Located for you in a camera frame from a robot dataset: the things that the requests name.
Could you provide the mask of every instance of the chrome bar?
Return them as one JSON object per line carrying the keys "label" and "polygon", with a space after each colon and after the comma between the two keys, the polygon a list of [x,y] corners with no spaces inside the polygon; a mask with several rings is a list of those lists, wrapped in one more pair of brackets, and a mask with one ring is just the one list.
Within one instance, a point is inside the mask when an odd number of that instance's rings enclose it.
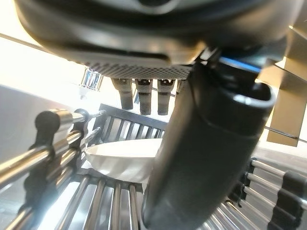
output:
{"label": "chrome bar", "polygon": [[240,230],[240,228],[218,207],[215,215],[226,229]]}
{"label": "chrome bar", "polygon": [[61,168],[65,167],[77,154],[77,150],[69,149],[63,155],[60,162]]}
{"label": "chrome bar", "polygon": [[284,171],[281,171],[279,169],[275,169],[274,167],[271,167],[271,166],[269,166],[269,165],[267,165],[265,163],[262,163],[260,161],[253,160],[251,162],[251,165],[256,167],[256,168],[259,168],[259,169],[262,169],[264,171],[267,171],[269,173],[273,173],[273,174],[275,174],[277,176],[280,176],[280,177],[283,177],[284,174],[285,174]]}
{"label": "chrome bar", "polygon": [[238,217],[236,217],[223,203],[220,206],[220,209],[228,216],[241,230],[250,230],[250,226],[246,226]]}
{"label": "chrome bar", "polygon": [[104,114],[106,114],[106,111],[105,111],[105,110],[100,110],[100,111],[98,111],[97,113],[90,115],[90,118],[91,118],[91,119],[92,119],[92,118],[96,118],[96,117],[102,116],[102,115],[104,115]]}
{"label": "chrome bar", "polygon": [[262,202],[264,202],[265,204],[267,204],[268,206],[270,206],[271,208],[275,207],[275,204],[270,201],[268,198],[264,197],[263,195],[261,195],[260,193],[257,193],[255,190],[251,189],[250,187],[244,187],[243,191],[250,195],[253,196],[259,200],[261,200]]}
{"label": "chrome bar", "polygon": [[72,131],[66,136],[66,140],[68,144],[74,143],[81,137],[81,133],[79,131]]}
{"label": "chrome bar", "polygon": [[90,142],[101,130],[101,127],[97,127],[96,129],[94,129],[89,135],[86,136],[85,138],[85,143]]}
{"label": "chrome bar", "polygon": [[30,207],[20,212],[5,230],[27,230],[31,228],[34,214]]}
{"label": "chrome bar", "polygon": [[104,192],[105,186],[106,186],[106,182],[104,180],[100,180],[98,182],[83,230],[98,230],[99,229],[102,194]]}
{"label": "chrome bar", "polygon": [[[65,168],[61,175],[56,179],[56,189],[59,194],[67,187],[71,175],[72,175],[72,168],[67,167]],[[24,209],[20,212],[16,218],[6,227],[5,230],[27,230],[32,229],[32,221],[35,217],[35,213],[31,207]]]}
{"label": "chrome bar", "polygon": [[117,183],[114,187],[112,207],[108,230],[120,230],[120,193],[121,185]]}
{"label": "chrome bar", "polygon": [[242,218],[251,228],[255,230],[260,230],[249,218],[247,218],[242,212],[240,212],[232,203],[226,202],[226,207],[233,213],[237,218]]}
{"label": "chrome bar", "polygon": [[69,184],[72,173],[73,169],[71,167],[66,167],[57,178],[56,189],[58,190],[59,194],[62,193],[63,188],[66,188]]}
{"label": "chrome bar", "polygon": [[30,169],[46,160],[49,151],[46,147],[39,147],[15,157],[0,165],[0,189],[17,180]]}
{"label": "chrome bar", "polygon": [[76,192],[72,196],[70,202],[68,203],[64,214],[62,215],[60,221],[58,222],[57,226],[55,227],[55,230],[66,230],[68,229],[69,225],[71,224],[72,218],[75,215],[75,212],[77,211],[77,208],[83,198],[84,192],[87,188],[87,185],[89,183],[89,177],[84,177]]}
{"label": "chrome bar", "polygon": [[134,185],[129,186],[130,230],[140,230],[140,220],[137,209],[136,190]]}
{"label": "chrome bar", "polygon": [[85,121],[85,117],[80,113],[71,113],[71,115],[72,115],[72,122],[73,123]]}
{"label": "chrome bar", "polygon": [[275,184],[273,184],[271,182],[268,182],[268,181],[262,179],[261,177],[258,177],[258,176],[254,175],[252,173],[249,173],[247,178],[249,180],[253,181],[253,182],[256,182],[256,183],[258,183],[260,185],[263,185],[263,186],[265,186],[267,188],[270,188],[271,190],[273,190],[276,193],[281,189],[277,185],[275,185]]}
{"label": "chrome bar", "polygon": [[266,223],[270,222],[270,220],[266,216],[264,216],[258,209],[253,207],[250,203],[246,202],[245,200],[241,200],[240,205],[249,208],[253,213],[255,213],[258,217],[260,217],[262,220],[264,220],[264,222],[266,222]]}

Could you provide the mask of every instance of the black plastic clip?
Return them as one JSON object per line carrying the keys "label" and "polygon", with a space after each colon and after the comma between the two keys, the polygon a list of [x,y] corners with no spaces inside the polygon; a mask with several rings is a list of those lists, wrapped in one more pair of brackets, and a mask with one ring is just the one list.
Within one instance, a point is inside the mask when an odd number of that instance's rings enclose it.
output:
{"label": "black plastic clip", "polygon": [[244,170],[244,173],[241,175],[240,179],[237,181],[235,184],[232,192],[228,195],[228,198],[237,203],[239,207],[240,205],[240,200],[245,200],[246,199],[246,193],[244,192],[244,187],[250,185],[250,180],[248,179],[248,174],[249,173],[254,173],[255,167],[251,164],[252,161],[256,161],[257,158],[250,158],[248,161],[248,165],[246,169]]}
{"label": "black plastic clip", "polygon": [[278,192],[276,206],[269,230],[295,230],[301,224],[302,199],[307,197],[307,178],[288,171],[283,176],[283,185]]}

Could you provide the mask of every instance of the white bowl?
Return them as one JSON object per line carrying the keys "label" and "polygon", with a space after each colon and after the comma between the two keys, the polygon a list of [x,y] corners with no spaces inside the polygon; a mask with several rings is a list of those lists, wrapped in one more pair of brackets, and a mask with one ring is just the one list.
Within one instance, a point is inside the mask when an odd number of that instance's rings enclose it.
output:
{"label": "white bowl", "polygon": [[148,182],[162,139],[110,142],[89,147],[85,153],[92,167],[117,180]]}

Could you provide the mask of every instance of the metal rack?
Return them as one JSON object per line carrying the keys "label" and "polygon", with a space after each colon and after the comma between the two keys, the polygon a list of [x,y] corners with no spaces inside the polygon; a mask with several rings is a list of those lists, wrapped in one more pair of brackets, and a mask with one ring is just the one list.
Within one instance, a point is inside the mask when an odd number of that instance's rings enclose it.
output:
{"label": "metal rack", "polygon": [[[96,121],[89,133],[87,125],[92,118]],[[71,125],[73,128],[66,138],[53,143],[54,135]],[[88,165],[83,152],[95,144],[161,138],[165,122],[101,104],[100,112],[94,115],[82,109],[74,113],[45,111],[37,116],[35,126],[37,136],[29,151],[0,165],[0,188],[29,173],[24,181],[25,203],[7,230],[37,228],[46,211],[71,182],[78,182],[78,188],[55,229],[69,229],[89,185],[94,185],[95,189],[83,229],[146,229],[140,218],[142,184],[117,181],[100,174]],[[268,193],[261,193],[254,184]],[[304,229],[302,216],[307,210],[306,190],[306,177],[252,158],[233,191],[199,230],[297,229],[300,226]],[[103,199],[106,194],[110,194],[110,202]],[[285,200],[290,205],[284,206]],[[129,207],[128,214],[123,206]],[[108,212],[101,223],[104,210]],[[129,226],[121,224],[123,216],[129,219]]]}

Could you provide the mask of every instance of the dish rack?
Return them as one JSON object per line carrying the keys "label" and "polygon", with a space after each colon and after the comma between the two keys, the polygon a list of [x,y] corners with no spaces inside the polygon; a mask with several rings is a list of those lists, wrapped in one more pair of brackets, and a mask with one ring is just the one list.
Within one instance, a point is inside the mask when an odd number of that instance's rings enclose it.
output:
{"label": "dish rack", "polygon": [[[94,128],[89,132],[88,123],[93,118]],[[72,125],[66,138],[54,143],[55,134]],[[40,113],[35,120],[36,140],[29,151],[0,165],[0,189],[28,173],[25,202],[5,229],[37,229],[65,188],[77,182],[55,229],[70,228],[87,188],[93,185],[94,195],[82,229],[145,230],[140,218],[143,185],[114,180],[95,171],[84,151],[107,142],[162,138],[166,125],[105,104],[94,115],[83,109]],[[306,174],[294,166],[288,171],[268,160],[251,158],[229,196],[198,230],[307,229]]]}

